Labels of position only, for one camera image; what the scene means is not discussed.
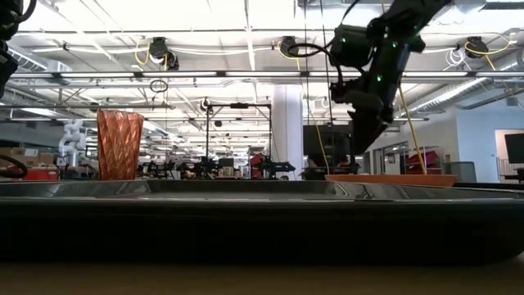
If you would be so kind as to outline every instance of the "ceiling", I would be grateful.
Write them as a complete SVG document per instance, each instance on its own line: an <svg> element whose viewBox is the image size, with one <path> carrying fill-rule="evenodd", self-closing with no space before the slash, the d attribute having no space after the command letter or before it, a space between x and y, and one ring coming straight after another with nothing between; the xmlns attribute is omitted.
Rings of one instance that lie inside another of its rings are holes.
<svg viewBox="0 0 524 295"><path fill-rule="evenodd" d="M342 0L325 1L326 6L321 11L318 1L311 0L306 9L297 6L295 0L40 0L33 16L20 25L18 34L9 44L21 48L34 59L61 61L72 71L161 70L161 66L152 62L141 65L134 52L139 48L140 52L136 54L140 61L144 61L147 43L153 37L160 36L167 38L168 46L178 56L180 70L326 70L324 55L297 61L284 58L273 48L282 36L294 36L297 42L307 41L319 45L328 42L348 5L342 4L345 2ZM466 4L444 9L422 31L427 53L413 54L406 70L454 71L468 70L467 66L473 70L486 70L488 64L485 58L466 57L457 66L450 66L449 58L446 60L446 56L449 56L449 50L446 49L456 47L457 43L463 45L468 36L481 36L490 50L506 48L490 56L494 62L521 48L524 42L524 34L519 29L524 25L521 11L481 10L484 1L464 2ZM390 2L384 3L387 9ZM364 1L363 5L355 7L344 23L366 25L381 12L381 2ZM132 105L151 103L155 94L148 88L150 81L73 79L70 82L78 87L60 87L45 80L28 83L18 79L13 80L11 86L38 94L40 99L30 99L31 103L57 102L61 92L62 99L70 96L67 103L99 102L102 105L122 105L123 109L129 109ZM271 103L273 86L284 82L263 79L170 79L169 91L157 95L155 102L165 102L172 109L135 111L149 118L169 118L171 121L158 122L162 129L191 138L189 143L198 143L205 140L201 132L205 122L175 120L202 118L199 104L204 98L212 103ZM111 86L102 88L100 84L104 83ZM404 83L407 103L415 103L447 83L449 81L444 80L422 84ZM89 87L82 89L81 84ZM315 80L306 85L302 80L302 84L304 97L309 99L310 115L325 120L329 105L325 99L328 96L327 83ZM333 105L333 115L346 118L347 109L347 105ZM268 122L261 112L254 108L240 111L224 109L217 117L245 117L253 121L225 120L222 127L212 129L268 130ZM304 115L307 118L308 112L305 111ZM78 110L75 116L93 118L94 113ZM265 139L239 137L237 143L232 145L227 139L220 138L220 135L217 133L217 138L214 138L215 144L222 148L226 146L226 149L234 147L245 150L248 145L267 143ZM189 143L185 144L185 151L191 151L199 145Z"/></svg>

